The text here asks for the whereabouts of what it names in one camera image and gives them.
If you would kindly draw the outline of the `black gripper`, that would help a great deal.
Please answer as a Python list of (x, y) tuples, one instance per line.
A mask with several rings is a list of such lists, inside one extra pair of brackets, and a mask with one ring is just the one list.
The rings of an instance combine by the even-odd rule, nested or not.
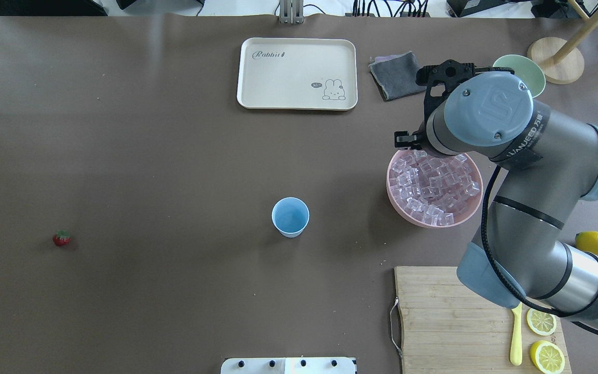
[(457, 62), (451, 59), (439, 65), (426, 65), (417, 72), (415, 83), (426, 87), (423, 99), (423, 121), (418, 130), (394, 132), (394, 147), (399, 151), (453, 151), (439, 139), (438, 130), (446, 129), (444, 119), (435, 120), (443, 113), (443, 106), (455, 89), (473, 77), (488, 72), (501, 72), (500, 67), (477, 67), (472, 62)]

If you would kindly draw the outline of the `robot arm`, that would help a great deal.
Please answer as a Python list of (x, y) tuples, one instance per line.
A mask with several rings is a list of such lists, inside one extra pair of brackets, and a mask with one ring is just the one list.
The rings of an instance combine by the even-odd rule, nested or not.
[(453, 60), (418, 69), (422, 125), (397, 149), (438, 158), (477, 152), (496, 164), (479, 231), (456, 275), (484, 299), (523, 303), (598, 335), (598, 256), (558, 237), (577, 202), (598, 201), (598, 127), (535, 100), (511, 68)]

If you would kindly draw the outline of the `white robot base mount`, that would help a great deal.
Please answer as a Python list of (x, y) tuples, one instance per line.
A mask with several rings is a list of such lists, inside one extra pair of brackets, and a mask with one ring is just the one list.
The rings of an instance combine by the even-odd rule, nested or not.
[(357, 373), (355, 358), (335, 357), (256, 357), (230, 358), (221, 373)]

